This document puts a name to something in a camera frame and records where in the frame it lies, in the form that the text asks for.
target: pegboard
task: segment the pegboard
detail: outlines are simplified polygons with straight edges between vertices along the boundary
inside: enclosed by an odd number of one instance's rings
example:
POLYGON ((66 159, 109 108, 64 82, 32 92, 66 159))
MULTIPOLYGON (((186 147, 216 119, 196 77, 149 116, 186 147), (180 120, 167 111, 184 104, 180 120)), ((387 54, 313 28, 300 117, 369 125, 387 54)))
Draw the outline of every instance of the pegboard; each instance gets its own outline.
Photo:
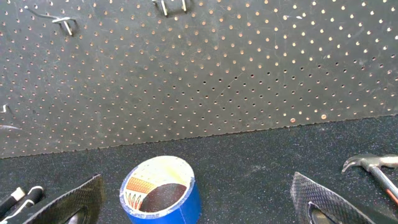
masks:
POLYGON ((1 1, 0 156, 398 111, 395 1, 165 3, 1 1))

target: roll of tape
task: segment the roll of tape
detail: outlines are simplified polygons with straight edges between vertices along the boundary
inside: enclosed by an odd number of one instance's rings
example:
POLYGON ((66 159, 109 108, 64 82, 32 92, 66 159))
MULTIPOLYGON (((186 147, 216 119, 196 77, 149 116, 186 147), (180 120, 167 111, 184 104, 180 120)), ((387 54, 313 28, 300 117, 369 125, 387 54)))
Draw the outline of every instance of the roll of tape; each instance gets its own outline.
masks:
POLYGON ((193 170, 175 156, 139 164, 124 179, 119 198, 135 224, 194 224, 201 212, 193 170))

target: hammer handle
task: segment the hammer handle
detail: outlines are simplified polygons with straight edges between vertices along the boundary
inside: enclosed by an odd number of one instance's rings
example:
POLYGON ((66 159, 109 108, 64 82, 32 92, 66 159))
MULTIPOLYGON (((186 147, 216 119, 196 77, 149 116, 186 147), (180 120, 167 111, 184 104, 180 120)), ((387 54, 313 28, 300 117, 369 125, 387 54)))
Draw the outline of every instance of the hammer handle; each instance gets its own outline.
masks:
POLYGON ((386 190, 387 194, 398 204, 398 188, 391 182, 390 179, 376 166, 372 166, 369 169, 371 173, 376 177, 379 183, 386 190))

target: white tip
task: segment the white tip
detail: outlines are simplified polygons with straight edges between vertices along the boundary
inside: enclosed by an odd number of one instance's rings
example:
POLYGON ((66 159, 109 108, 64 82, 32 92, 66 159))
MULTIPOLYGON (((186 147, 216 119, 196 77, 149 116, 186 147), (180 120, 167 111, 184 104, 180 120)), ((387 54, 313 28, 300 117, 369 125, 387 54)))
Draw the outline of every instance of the white tip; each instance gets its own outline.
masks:
POLYGON ((11 197, 13 197, 15 200, 19 201, 21 198, 25 196, 25 192, 18 187, 17 190, 15 190, 12 194, 11 197))
POLYGON ((35 186, 35 187, 32 187, 27 194, 30 194, 34 189, 42 189, 42 191, 44 191, 44 188, 42 186, 35 186))

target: blue painter's tape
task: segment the blue painter's tape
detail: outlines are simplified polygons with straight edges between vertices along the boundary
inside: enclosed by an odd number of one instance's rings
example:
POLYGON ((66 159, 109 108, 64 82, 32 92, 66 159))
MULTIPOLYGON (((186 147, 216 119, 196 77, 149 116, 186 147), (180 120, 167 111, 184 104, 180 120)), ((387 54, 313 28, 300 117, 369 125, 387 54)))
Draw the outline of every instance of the blue painter's tape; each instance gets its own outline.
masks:
MULTIPOLYGON (((165 210, 159 212, 141 212, 138 209, 134 209, 129 205, 129 202, 126 198, 126 186, 129 183, 131 177, 134 176, 134 173, 139 172, 137 169, 145 164, 144 163, 138 165, 134 168, 129 175, 124 179, 123 184, 120 189, 120 202, 124 211, 127 213, 131 222, 134 224, 195 224, 199 219, 201 212, 201 201, 200 195, 197 187, 197 183, 195 181, 195 177, 193 176, 192 168, 182 159, 170 156, 170 159, 178 159, 179 162, 184 162, 184 166, 188 166, 190 172, 192 172, 192 176, 189 177, 190 181, 187 183, 187 189, 184 193, 183 197, 181 197, 175 204, 171 207, 166 208, 165 210)), ((150 166, 147 164, 144 165, 145 169, 150 169, 150 166)))

